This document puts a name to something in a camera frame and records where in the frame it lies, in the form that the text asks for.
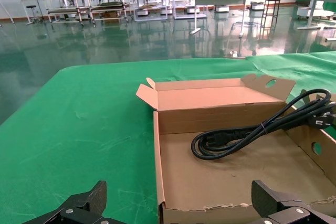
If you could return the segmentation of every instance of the black power cord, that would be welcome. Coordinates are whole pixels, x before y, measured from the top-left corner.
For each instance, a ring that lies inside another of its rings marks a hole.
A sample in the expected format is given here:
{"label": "black power cord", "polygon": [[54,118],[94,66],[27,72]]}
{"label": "black power cord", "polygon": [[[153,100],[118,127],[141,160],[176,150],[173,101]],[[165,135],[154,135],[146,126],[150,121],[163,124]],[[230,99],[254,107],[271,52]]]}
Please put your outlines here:
{"label": "black power cord", "polygon": [[[313,100],[295,111],[280,117],[295,103],[315,93],[323,93],[325,97]],[[330,98],[331,93],[325,89],[307,91],[294,98],[278,113],[259,125],[219,129],[198,135],[191,143],[191,150],[200,159],[215,160],[235,153],[257,138],[280,129],[289,130],[304,124],[318,129],[325,129],[332,124],[335,117],[332,108],[336,103],[330,102]]]}

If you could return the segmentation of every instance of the metal shelf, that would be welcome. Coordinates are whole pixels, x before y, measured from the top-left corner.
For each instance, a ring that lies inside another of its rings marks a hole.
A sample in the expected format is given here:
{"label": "metal shelf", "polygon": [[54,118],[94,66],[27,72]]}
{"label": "metal shelf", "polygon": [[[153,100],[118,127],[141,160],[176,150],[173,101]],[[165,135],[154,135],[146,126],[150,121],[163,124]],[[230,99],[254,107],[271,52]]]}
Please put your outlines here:
{"label": "metal shelf", "polygon": [[89,7],[65,7],[65,8],[55,8],[55,9],[47,9],[50,14],[75,14],[79,12],[89,11]]}
{"label": "metal shelf", "polygon": [[[191,19],[194,18],[195,14],[184,14],[174,17],[175,19]],[[206,14],[197,14],[197,18],[206,18]]]}
{"label": "metal shelf", "polygon": [[165,6],[165,5],[154,5],[152,7],[146,7],[146,8],[137,7],[135,9],[136,10],[155,10],[155,9],[162,9],[166,7],[169,8],[169,6]]}
{"label": "metal shelf", "polygon": [[148,16],[143,16],[143,17],[137,17],[137,22],[144,22],[144,21],[158,21],[158,20],[167,20],[165,16],[155,16],[155,17],[148,17]]}

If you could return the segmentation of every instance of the floor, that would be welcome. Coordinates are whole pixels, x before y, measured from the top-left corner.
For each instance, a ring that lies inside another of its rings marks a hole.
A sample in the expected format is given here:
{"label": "floor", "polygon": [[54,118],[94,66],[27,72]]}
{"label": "floor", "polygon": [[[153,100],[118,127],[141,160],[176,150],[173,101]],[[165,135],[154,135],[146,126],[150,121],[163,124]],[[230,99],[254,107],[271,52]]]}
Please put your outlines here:
{"label": "floor", "polygon": [[201,31],[191,36],[194,21],[98,24],[50,23],[26,26],[2,23],[0,28],[0,124],[24,104],[60,69],[85,64],[176,58],[240,56],[333,51],[325,43],[335,30],[297,31],[305,26],[296,7],[282,7],[275,30],[260,29],[259,12],[248,14],[245,34],[238,39],[242,10],[208,13]]}

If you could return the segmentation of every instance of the open cardboard box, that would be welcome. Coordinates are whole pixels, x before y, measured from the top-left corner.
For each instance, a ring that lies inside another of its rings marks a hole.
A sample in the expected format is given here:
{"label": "open cardboard box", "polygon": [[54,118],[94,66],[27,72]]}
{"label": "open cardboard box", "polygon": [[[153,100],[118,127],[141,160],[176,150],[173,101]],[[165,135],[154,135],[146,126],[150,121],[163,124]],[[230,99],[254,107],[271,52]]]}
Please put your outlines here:
{"label": "open cardboard box", "polygon": [[[336,142],[301,126],[265,135],[218,161],[197,159],[191,142],[200,132],[261,123],[286,104],[294,81],[250,74],[241,79],[140,85],[137,96],[155,109],[154,144],[160,223],[234,224],[259,217],[251,182],[293,193],[335,216]],[[314,153],[315,143],[322,148]]]}

